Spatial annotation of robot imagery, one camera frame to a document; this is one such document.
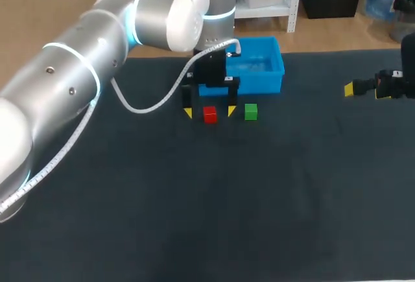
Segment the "blue plastic bin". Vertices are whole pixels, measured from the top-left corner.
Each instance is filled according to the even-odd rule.
[[[228,76],[241,79],[240,95],[275,94],[281,91],[285,74],[283,58],[275,37],[241,38],[242,56],[227,58]],[[227,52],[235,52],[231,45]],[[228,88],[199,86],[200,96],[227,95]]]

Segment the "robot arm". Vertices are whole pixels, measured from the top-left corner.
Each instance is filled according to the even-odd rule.
[[[100,95],[136,45],[202,51],[229,40],[235,3],[97,0],[0,91],[0,204],[25,184],[36,157]],[[0,222],[24,201],[0,210]]]

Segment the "dark tablecloth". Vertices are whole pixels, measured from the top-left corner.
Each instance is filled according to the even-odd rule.
[[[399,51],[286,54],[280,95],[219,124],[180,94],[148,115],[108,87],[59,167],[0,226],[0,281],[271,282],[415,277],[413,100],[344,98]],[[145,108],[184,59],[130,59]],[[258,103],[259,120],[243,121]],[[69,130],[44,155],[62,144]]]

